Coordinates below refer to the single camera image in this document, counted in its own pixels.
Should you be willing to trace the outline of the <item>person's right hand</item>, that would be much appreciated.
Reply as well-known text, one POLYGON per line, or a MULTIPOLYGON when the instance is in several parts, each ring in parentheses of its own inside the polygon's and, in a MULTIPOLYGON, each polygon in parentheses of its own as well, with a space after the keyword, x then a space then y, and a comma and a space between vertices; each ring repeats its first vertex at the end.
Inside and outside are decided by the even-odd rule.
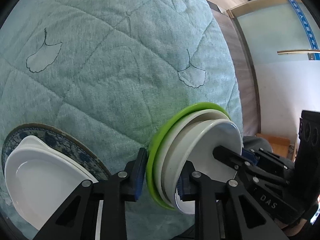
POLYGON ((314 226, 312 224, 314 221, 314 216, 308 218, 302 217, 300 220, 283 228, 282 231, 289 239, 303 239, 310 233, 310 230, 314 226))

